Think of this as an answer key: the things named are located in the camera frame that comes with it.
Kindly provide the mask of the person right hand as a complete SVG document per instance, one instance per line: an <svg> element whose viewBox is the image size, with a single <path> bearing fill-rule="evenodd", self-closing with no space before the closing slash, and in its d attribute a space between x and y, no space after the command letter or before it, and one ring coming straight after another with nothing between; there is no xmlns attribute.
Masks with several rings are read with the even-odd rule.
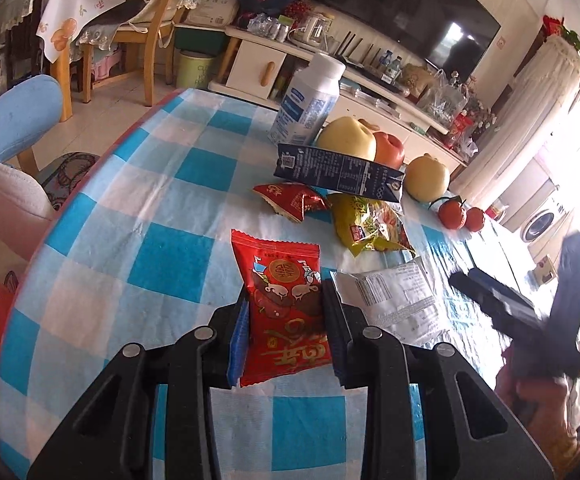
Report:
<svg viewBox="0 0 580 480"><path fill-rule="evenodd" d="M496 376L495 392L508 408L516 401L536 405L534 416L523 426L549 460L556 478L563 479L580 462L580 442L567 421L568 385L563 379L515 378L513 356L512 347L502 353L505 364Z"/></svg>

